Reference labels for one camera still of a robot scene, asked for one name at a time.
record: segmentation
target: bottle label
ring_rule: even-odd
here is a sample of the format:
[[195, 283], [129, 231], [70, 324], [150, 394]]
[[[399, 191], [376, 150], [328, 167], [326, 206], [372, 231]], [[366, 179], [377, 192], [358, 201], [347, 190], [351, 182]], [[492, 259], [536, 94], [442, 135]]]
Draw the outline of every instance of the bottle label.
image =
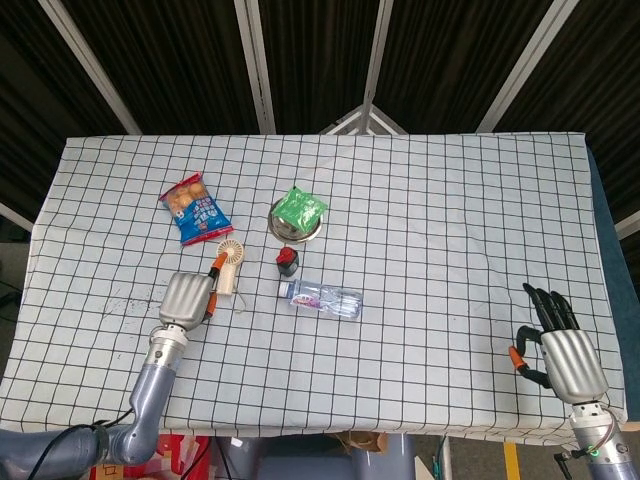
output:
[[309, 295], [296, 295], [291, 299], [291, 303], [301, 307], [320, 308], [320, 299]]

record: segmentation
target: yellow stripe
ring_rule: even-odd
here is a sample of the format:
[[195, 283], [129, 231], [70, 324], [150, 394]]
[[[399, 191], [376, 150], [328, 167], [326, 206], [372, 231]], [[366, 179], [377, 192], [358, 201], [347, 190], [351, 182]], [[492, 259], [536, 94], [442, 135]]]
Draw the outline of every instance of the yellow stripe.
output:
[[504, 444], [504, 466], [507, 468], [507, 480], [520, 480], [518, 453], [515, 443]]

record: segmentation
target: white tablecloth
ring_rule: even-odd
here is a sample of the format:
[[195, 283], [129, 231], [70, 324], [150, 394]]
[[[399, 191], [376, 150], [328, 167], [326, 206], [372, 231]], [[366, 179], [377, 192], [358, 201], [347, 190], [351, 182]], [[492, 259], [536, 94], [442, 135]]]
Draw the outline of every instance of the white tablecloth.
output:
[[[246, 247], [246, 305], [223, 298], [189, 333], [162, 428], [564, 442], [565, 406], [507, 355], [521, 325], [539, 326], [525, 281], [571, 301], [625, 417], [583, 135], [143, 136], [67, 143], [33, 231], [0, 427], [128, 408], [170, 276], [215, 257], [216, 241], [181, 248], [158, 203], [195, 171]], [[276, 298], [266, 217], [294, 184], [329, 205], [296, 277], [364, 291], [357, 320]]]

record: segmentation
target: black curtain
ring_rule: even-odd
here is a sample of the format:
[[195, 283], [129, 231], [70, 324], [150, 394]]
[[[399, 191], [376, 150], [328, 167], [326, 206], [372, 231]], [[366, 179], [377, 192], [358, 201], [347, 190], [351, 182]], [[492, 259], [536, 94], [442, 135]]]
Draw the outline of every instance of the black curtain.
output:
[[580, 2], [498, 131], [587, 133], [614, 221], [640, 210], [640, 5]]
[[640, 232], [623, 238], [620, 241], [620, 246], [627, 260], [633, 286], [636, 287], [636, 293], [640, 297]]
[[318, 133], [362, 104], [377, 0], [261, 0], [278, 133]]
[[409, 133], [474, 132], [550, 3], [395, 0], [374, 104]]
[[233, 0], [65, 0], [145, 134], [258, 124]]
[[125, 132], [37, 2], [2, 2], [0, 62], [0, 202], [35, 220], [67, 137]]

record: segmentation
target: bottle cap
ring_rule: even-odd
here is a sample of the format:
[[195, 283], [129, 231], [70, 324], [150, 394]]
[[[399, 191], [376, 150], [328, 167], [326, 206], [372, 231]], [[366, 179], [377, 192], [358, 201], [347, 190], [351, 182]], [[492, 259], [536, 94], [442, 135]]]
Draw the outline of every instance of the bottle cap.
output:
[[290, 282], [280, 282], [280, 287], [278, 288], [279, 297], [287, 296], [287, 294], [289, 293], [289, 285], [291, 285]]

